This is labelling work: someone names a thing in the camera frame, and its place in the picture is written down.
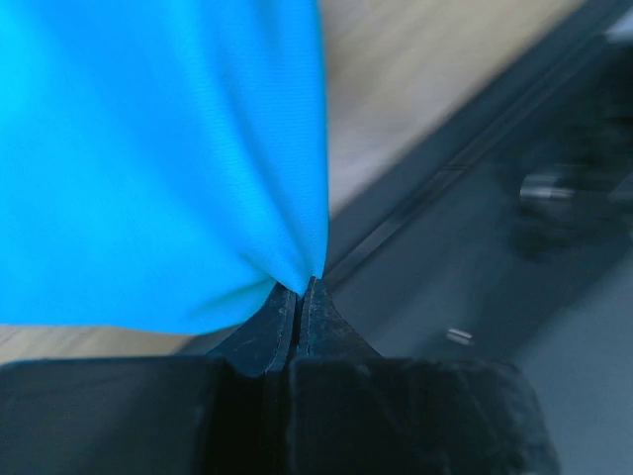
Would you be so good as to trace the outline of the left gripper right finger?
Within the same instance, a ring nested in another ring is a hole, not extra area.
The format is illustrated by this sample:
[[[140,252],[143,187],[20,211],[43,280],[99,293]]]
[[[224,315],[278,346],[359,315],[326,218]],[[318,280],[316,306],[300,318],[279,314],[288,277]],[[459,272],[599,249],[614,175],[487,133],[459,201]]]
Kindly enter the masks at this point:
[[[533,387],[494,360],[377,353],[316,280],[266,301],[270,474],[558,474]]]

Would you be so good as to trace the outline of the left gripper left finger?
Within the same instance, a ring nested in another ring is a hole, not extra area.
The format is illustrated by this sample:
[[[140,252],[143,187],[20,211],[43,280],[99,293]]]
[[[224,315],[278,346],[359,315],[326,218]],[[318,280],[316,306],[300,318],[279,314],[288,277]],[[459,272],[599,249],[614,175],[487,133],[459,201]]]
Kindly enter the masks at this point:
[[[40,359],[1,368],[5,474],[270,474],[296,295],[203,354]]]

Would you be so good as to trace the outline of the teal t shirt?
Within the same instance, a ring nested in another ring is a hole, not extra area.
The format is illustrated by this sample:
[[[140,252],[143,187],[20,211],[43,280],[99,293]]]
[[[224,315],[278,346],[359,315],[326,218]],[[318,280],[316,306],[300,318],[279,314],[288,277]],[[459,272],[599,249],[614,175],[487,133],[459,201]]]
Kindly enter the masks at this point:
[[[195,334],[328,236],[315,1],[1,5],[1,320]]]

